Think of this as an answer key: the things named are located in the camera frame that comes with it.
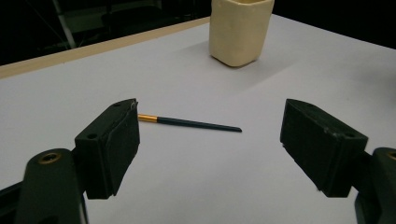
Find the grey metal stand pole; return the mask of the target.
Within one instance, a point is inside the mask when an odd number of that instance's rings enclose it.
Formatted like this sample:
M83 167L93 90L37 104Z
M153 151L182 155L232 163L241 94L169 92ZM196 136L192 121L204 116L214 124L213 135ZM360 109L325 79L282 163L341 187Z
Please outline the grey metal stand pole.
M76 47L76 42L75 42L74 37L73 37L73 35L71 33L71 30L68 27L68 24L66 22L64 13L63 13L63 11L61 9L59 0L51 0L51 1L52 1L52 4L54 5L54 8L56 10L58 20L59 20L59 22L62 25L62 28L64 30L64 35L66 37L66 40L67 40L70 48L74 49Z

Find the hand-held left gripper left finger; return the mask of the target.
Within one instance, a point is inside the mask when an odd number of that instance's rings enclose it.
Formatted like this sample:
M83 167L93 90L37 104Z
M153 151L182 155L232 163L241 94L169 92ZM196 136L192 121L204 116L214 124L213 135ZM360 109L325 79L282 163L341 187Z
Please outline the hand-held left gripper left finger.
M75 144L87 197L116 195L140 144L136 99L109 106L75 138Z

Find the white table mat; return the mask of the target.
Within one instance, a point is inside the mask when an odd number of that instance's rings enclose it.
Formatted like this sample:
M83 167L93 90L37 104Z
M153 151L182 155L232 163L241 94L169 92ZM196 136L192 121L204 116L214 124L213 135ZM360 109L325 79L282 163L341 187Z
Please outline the white table mat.
M92 224L355 224L353 199L318 192L281 146L284 104L396 147L396 49L273 16L260 59L231 68L209 55L208 30L200 19L0 66L0 189L135 98L142 114L222 130L142 123L118 195L87 204Z

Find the cream square brush holder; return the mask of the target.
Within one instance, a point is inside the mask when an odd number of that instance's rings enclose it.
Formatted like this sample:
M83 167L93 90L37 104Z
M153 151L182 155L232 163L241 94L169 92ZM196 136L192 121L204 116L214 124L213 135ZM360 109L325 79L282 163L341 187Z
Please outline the cream square brush holder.
M212 0L209 53L239 67L262 54L275 0Z

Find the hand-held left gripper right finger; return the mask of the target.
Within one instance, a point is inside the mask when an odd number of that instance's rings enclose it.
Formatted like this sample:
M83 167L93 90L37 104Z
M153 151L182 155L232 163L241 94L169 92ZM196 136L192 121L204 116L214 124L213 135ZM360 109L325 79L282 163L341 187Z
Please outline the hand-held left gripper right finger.
M318 190L346 197L351 165L363 154L368 137L315 105L288 99L280 142Z

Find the dark paintbrush with gold ferrule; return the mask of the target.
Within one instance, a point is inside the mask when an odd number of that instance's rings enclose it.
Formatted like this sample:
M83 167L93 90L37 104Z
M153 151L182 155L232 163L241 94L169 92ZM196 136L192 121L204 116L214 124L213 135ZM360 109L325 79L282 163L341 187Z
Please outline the dark paintbrush with gold ferrule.
M194 120L186 120L186 119L174 119L174 118L158 117L158 116L143 115L143 114L139 114L138 119L140 121L161 123L172 126L191 127L191 128L217 130L217 131L234 132L234 133L242 132L242 129L239 127L200 122Z

